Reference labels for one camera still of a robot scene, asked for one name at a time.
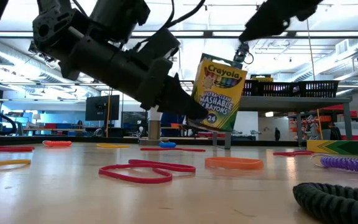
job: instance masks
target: wooden table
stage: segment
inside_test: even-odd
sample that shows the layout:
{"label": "wooden table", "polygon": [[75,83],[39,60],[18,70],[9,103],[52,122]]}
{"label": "wooden table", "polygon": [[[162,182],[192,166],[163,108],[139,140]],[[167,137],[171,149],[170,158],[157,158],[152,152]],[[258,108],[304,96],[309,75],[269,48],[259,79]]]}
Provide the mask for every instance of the wooden table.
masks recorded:
{"label": "wooden table", "polygon": [[[296,203],[292,188],[302,182],[358,187],[358,173],[322,169],[309,156],[273,156],[285,148],[182,146],[206,152],[144,152],[100,149],[74,142],[70,148],[36,145],[33,153],[0,154],[1,159],[32,159],[22,168],[0,167],[0,223],[76,224],[319,224]],[[206,157],[262,159],[264,170],[209,169]],[[174,173],[166,184],[142,185],[98,175],[129,159],[188,164],[195,174]],[[150,169],[119,170],[138,177],[160,177]]]}

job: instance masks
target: robotic arm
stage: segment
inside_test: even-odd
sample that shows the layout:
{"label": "robotic arm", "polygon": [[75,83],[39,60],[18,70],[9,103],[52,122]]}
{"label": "robotic arm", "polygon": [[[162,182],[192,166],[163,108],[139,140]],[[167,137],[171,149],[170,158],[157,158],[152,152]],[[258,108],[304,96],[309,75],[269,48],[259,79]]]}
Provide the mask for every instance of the robotic arm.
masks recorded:
{"label": "robotic arm", "polygon": [[[7,1],[0,0],[0,19]],[[241,44],[235,61],[244,61],[249,53],[248,41],[281,34],[289,27],[291,17],[306,20],[321,1],[264,2],[239,37]],[[201,0],[191,13],[173,24],[196,13],[204,2]],[[140,50],[141,43],[131,50],[121,50],[134,27],[146,23],[150,9],[144,0],[98,0],[90,17],[72,9],[70,0],[37,0],[37,4],[39,16],[33,21],[34,43],[43,54],[59,59],[63,77],[76,80],[83,72],[141,102],[146,110],[158,105],[159,111],[192,119],[206,117],[208,112],[183,91],[178,75],[167,75],[172,67],[168,58],[179,47],[169,26],[163,26],[145,40]]]}
{"label": "robotic arm", "polygon": [[33,21],[38,50],[59,59],[64,78],[76,80],[80,72],[102,81],[149,110],[204,118],[207,111],[169,77],[168,60],[179,41],[163,27],[145,45],[122,51],[135,26],[143,25],[150,9],[144,0],[98,0],[90,17],[71,8],[70,0],[38,0]]}

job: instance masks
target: yellow crayon box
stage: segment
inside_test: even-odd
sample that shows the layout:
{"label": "yellow crayon box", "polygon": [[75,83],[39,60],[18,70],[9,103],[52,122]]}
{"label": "yellow crayon box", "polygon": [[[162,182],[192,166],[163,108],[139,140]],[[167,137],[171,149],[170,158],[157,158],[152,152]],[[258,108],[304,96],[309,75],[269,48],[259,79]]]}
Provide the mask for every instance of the yellow crayon box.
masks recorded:
{"label": "yellow crayon box", "polygon": [[246,75],[247,71],[202,60],[192,97],[209,113],[203,120],[187,119],[187,123],[211,131],[233,131]]}

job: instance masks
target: black coiled cord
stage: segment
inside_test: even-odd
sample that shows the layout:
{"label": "black coiled cord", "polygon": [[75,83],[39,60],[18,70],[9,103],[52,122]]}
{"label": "black coiled cord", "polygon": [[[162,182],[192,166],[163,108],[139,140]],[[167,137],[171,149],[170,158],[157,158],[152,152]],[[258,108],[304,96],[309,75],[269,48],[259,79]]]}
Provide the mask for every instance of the black coiled cord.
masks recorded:
{"label": "black coiled cord", "polygon": [[293,188],[298,204],[323,223],[358,224],[358,189],[304,183]]}

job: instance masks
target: black plastic basket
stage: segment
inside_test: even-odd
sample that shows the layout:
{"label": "black plastic basket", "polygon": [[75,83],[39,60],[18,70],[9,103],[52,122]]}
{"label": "black plastic basket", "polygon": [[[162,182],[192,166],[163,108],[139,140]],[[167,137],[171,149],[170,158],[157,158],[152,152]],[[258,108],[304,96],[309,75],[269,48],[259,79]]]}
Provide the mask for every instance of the black plastic basket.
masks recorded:
{"label": "black plastic basket", "polygon": [[339,81],[302,81],[298,84],[301,97],[335,98]]}
{"label": "black plastic basket", "polygon": [[259,96],[292,96],[300,95],[297,83],[287,82],[258,82],[257,92]]}
{"label": "black plastic basket", "polygon": [[244,89],[242,89],[243,96],[258,96],[257,92],[258,80],[246,80]]}

